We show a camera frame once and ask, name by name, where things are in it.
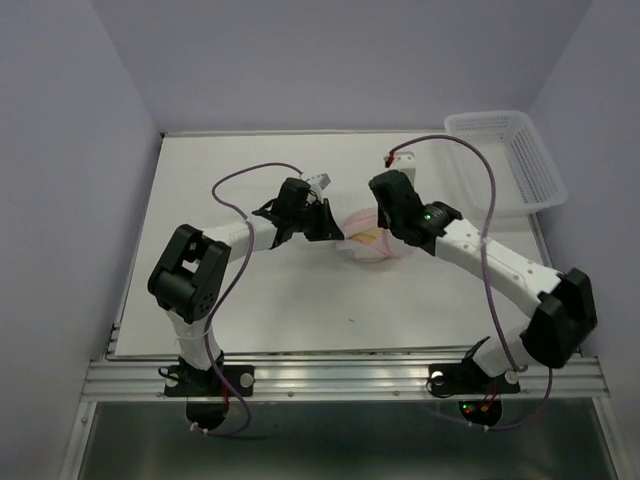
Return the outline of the beige bra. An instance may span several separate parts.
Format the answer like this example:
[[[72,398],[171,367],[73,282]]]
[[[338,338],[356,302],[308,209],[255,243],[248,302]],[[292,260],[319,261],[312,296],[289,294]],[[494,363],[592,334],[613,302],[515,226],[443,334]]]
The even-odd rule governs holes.
[[[388,235],[382,228],[375,227],[359,232],[351,240],[387,255],[390,252]]]

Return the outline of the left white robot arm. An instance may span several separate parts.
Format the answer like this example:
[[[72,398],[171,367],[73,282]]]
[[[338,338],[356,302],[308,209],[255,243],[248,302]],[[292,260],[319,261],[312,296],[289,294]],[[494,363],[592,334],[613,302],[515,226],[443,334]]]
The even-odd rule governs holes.
[[[288,178],[276,198],[246,220],[199,230],[176,228],[147,282],[148,292],[170,318],[180,346],[179,360],[190,367],[188,382],[199,393],[215,392],[223,371],[207,318],[218,303],[227,266],[252,253],[273,250],[301,233],[310,242],[344,238],[323,191],[329,176]]]

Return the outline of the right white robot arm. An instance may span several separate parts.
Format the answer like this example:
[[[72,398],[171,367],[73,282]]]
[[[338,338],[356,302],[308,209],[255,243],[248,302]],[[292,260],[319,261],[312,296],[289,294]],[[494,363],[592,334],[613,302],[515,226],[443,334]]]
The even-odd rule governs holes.
[[[529,365],[561,369],[597,325],[591,281],[573,268],[561,273],[488,238],[452,207],[425,204],[409,178],[397,170],[369,182],[378,224],[405,244],[481,279],[486,294],[499,292],[527,317],[509,332],[477,342],[454,371],[472,390]]]

